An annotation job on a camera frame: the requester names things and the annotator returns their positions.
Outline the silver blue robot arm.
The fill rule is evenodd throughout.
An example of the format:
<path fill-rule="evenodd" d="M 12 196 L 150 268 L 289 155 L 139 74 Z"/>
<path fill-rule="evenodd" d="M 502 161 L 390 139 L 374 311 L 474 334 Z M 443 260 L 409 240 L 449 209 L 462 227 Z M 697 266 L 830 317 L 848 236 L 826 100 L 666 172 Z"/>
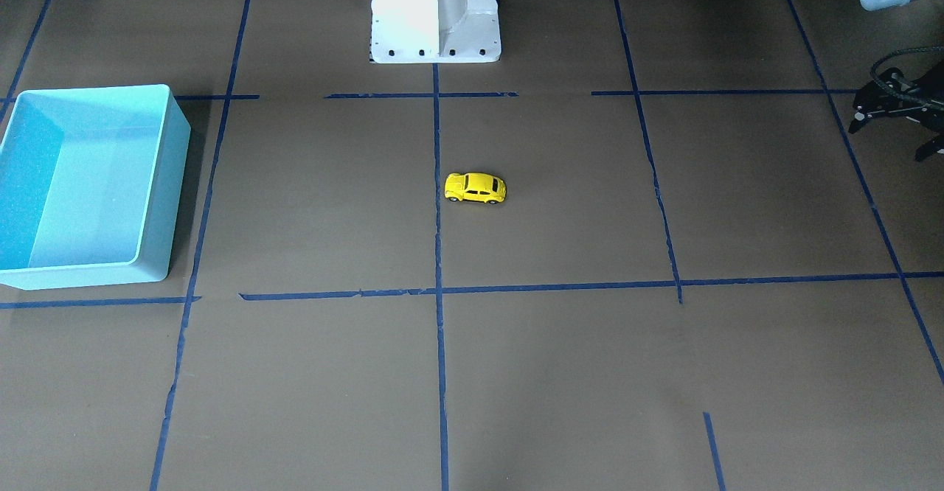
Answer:
<path fill-rule="evenodd" d="M 867 11 L 900 7 L 918 0 L 859 0 Z M 887 61 L 904 55 L 941 53 L 942 45 L 899 49 L 870 67 L 870 80 L 854 95 L 854 114 L 847 132 L 854 134 L 873 120 L 906 118 L 935 132 L 933 139 L 924 142 L 914 161 L 922 162 L 943 151 L 943 63 L 937 62 L 917 79 L 909 79 L 895 67 L 883 68 Z"/>

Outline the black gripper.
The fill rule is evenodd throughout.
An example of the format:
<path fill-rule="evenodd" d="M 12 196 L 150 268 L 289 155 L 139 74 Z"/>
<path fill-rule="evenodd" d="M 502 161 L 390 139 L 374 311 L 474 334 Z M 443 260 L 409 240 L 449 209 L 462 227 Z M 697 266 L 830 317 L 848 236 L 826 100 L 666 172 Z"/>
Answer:
<path fill-rule="evenodd" d="M 942 124 L 943 70 L 931 69 L 914 80 L 904 77 L 899 69 L 888 69 L 879 75 L 879 82 L 870 81 L 854 96 L 855 112 L 847 132 L 859 132 L 879 118 L 904 117 L 921 125 Z M 922 162 L 943 152 L 943 129 L 933 139 L 918 146 L 914 161 Z"/>

